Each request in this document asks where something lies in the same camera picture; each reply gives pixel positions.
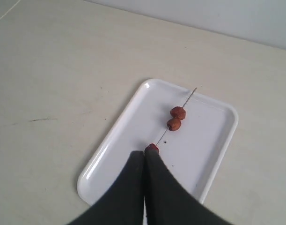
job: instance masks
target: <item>plastic tray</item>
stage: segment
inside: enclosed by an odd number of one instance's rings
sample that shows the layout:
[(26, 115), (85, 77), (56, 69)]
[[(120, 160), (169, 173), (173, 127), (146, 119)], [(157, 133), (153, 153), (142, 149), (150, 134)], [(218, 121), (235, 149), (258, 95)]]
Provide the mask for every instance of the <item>plastic tray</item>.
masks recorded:
[[(81, 173), (77, 190), (94, 204), (115, 181), (129, 154), (157, 143), (191, 90), (150, 79), (137, 90), (111, 131)], [(160, 156), (178, 182), (201, 203), (215, 177), (238, 123), (236, 110), (198, 94), (185, 106), (186, 118), (178, 131), (168, 131), (159, 143)]]

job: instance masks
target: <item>white wall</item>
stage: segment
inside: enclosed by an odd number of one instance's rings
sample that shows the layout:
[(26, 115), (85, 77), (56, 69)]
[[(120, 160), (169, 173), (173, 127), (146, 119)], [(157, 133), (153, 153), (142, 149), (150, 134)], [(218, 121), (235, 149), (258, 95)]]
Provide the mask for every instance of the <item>white wall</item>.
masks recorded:
[(89, 0), (286, 49), (286, 0)]

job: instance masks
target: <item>metal skewer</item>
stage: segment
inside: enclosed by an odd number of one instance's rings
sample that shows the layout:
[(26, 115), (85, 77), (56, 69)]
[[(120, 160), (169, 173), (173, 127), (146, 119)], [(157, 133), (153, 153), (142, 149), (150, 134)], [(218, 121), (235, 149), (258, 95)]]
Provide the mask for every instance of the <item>metal skewer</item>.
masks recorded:
[[(182, 108), (185, 107), (185, 105), (188, 103), (188, 101), (190, 100), (190, 98), (193, 96), (193, 94), (195, 93), (195, 91), (197, 90), (197, 88), (195, 88), (193, 90), (193, 92), (190, 94), (190, 96), (188, 97), (188, 99), (185, 101), (184, 105), (182, 106)], [(163, 133), (163, 135), (161, 136), (161, 138), (159, 139), (159, 141), (156, 143), (156, 146), (161, 142), (162, 138), (164, 137), (164, 135), (166, 134), (166, 132), (169, 130), (169, 126), (167, 127), (167, 129), (165, 130), (165, 132)]]

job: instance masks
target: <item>table surface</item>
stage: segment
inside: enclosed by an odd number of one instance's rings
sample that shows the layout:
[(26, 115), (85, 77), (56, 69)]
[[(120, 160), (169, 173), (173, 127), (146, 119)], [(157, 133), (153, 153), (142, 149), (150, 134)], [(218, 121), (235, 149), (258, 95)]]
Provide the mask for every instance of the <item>table surface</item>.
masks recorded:
[(286, 225), (286, 51), (81, 0), (21, 0), (0, 20), (0, 224), (87, 209), (77, 178), (150, 77), (239, 113), (205, 205)]

